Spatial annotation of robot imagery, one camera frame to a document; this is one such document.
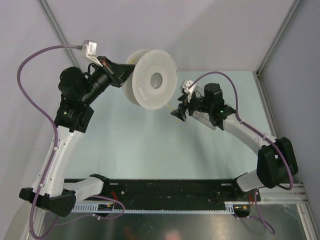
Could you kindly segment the white plastic spool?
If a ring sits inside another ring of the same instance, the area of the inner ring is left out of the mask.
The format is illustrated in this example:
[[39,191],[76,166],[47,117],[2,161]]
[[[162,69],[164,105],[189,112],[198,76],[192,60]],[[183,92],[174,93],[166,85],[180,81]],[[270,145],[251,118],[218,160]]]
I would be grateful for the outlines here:
[[173,58],[164,50],[140,49],[125,62],[134,71],[122,85],[127,100],[147,110],[164,107],[175,93],[178,70]]

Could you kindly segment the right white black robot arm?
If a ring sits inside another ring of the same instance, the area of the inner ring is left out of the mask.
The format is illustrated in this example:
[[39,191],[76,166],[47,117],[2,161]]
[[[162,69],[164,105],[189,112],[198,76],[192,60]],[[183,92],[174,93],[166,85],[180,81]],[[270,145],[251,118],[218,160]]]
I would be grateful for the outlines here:
[[217,83],[208,83],[200,88],[191,80],[186,80],[181,86],[181,92],[179,105],[171,112],[172,116],[183,122],[190,116],[212,130],[225,131],[256,154],[256,169],[237,177],[237,184],[230,188],[230,194],[235,200],[242,201],[253,189],[272,189],[284,181],[293,182],[299,169],[293,145],[288,138],[262,133],[241,120],[236,110],[225,103]]

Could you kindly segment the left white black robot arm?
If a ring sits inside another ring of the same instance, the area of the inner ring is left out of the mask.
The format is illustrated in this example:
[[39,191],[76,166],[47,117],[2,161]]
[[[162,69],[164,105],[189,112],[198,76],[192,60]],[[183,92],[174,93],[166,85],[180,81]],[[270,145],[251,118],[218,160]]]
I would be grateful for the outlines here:
[[19,197],[36,207],[66,217],[76,203],[92,196],[105,200],[111,188],[108,178],[99,174],[74,183],[65,176],[77,144],[94,114],[91,104],[108,87],[120,88],[134,72],[134,64],[119,64],[98,56],[82,72],[72,66],[60,74],[61,101],[53,121],[53,149],[49,151],[39,176],[31,187],[22,188]]

